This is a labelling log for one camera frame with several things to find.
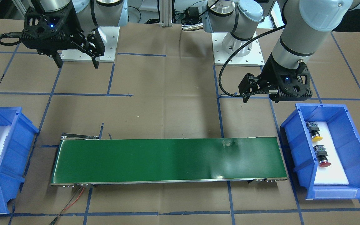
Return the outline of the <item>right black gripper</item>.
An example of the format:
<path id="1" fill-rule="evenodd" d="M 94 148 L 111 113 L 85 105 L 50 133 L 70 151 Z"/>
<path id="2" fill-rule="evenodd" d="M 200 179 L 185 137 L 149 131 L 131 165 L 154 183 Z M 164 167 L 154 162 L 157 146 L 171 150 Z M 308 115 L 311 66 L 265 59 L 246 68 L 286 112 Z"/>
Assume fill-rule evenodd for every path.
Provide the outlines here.
<path id="1" fill-rule="evenodd" d="M 39 13 L 33 7 L 27 9 L 28 35 L 54 35 L 64 31 L 71 35 L 71 44 L 77 50 L 91 57 L 95 69 L 99 67 L 99 58 L 104 56 L 105 44 L 98 29 L 93 29 L 87 37 L 83 32 L 74 7 L 64 7 L 54 12 Z M 56 66 L 62 68 L 63 60 L 57 50 L 49 53 Z"/>

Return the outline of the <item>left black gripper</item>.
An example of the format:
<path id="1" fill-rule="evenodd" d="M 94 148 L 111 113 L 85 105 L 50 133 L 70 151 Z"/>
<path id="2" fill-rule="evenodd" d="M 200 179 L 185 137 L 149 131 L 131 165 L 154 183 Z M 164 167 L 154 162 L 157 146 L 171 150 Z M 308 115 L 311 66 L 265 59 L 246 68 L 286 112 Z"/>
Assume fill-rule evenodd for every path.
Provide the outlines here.
<path id="1" fill-rule="evenodd" d="M 238 85 L 239 94 L 263 94 L 259 90 L 258 83 L 260 81 L 260 87 L 276 86 L 281 89 L 292 89 L 294 85 L 299 84 L 294 69 L 288 69 L 276 62 L 272 54 L 266 60 L 263 70 L 258 76 L 254 76 L 251 73 L 245 74 L 241 83 Z"/>

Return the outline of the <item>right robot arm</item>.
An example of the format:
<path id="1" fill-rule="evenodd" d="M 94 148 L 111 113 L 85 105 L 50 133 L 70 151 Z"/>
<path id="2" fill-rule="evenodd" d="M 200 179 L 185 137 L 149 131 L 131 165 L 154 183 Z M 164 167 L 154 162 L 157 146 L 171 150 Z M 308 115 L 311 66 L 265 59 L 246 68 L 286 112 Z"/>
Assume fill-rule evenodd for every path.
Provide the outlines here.
<path id="1" fill-rule="evenodd" d="M 54 59 L 61 68 L 59 50 L 75 49 L 87 54 L 94 68 L 104 56 L 106 47 L 99 27 L 121 27 L 127 24 L 127 1 L 81 0 L 76 10 L 72 0 L 32 0 L 25 14 L 20 41 L 38 54 Z"/>

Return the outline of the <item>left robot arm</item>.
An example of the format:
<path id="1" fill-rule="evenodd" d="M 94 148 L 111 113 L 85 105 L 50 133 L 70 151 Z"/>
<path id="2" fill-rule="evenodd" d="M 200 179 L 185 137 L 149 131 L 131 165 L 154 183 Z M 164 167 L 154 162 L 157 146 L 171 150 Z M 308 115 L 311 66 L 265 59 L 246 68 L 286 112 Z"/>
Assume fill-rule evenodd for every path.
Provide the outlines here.
<path id="1" fill-rule="evenodd" d="M 267 94 L 279 101 L 305 101 L 312 97 L 310 72 L 306 63 L 324 40 L 342 21 L 347 11 L 360 9 L 360 0 L 280 0 L 284 25 L 254 37 L 263 18 L 262 6 L 254 0 L 207 0 L 203 10 L 204 31 L 226 33 L 223 47 L 229 58 L 218 76 L 224 94 L 242 98 Z M 281 30 L 282 34 L 258 76 L 247 73 L 238 86 L 238 94 L 226 91 L 222 74 L 236 55 L 249 53 L 252 43 Z"/>

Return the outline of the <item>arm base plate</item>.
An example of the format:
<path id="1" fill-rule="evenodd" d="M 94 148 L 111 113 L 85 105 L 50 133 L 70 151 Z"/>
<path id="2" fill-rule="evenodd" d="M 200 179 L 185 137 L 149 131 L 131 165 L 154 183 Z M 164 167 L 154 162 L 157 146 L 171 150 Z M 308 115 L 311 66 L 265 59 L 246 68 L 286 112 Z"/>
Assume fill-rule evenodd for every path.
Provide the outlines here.
<path id="1" fill-rule="evenodd" d="M 99 58 L 99 62 L 114 63 L 120 27 L 99 27 L 98 31 L 105 45 L 104 56 Z M 90 56 L 79 50 L 63 50 L 61 59 L 67 62 L 92 62 Z"/>
<path id="2" fill-rule="evenodd" d="M 214 64 L 216 66 L 223 65 L 231 54 L 244 44 L 238 40 L 231 42 L 231 36 L 226 38 L 226 35 L 223 32 L 212 33 Z M 240 50 L 228 63 L 229 66 L 249 67 L 257 67 L 264 64 L 265 61 L 258 40 Z"/>

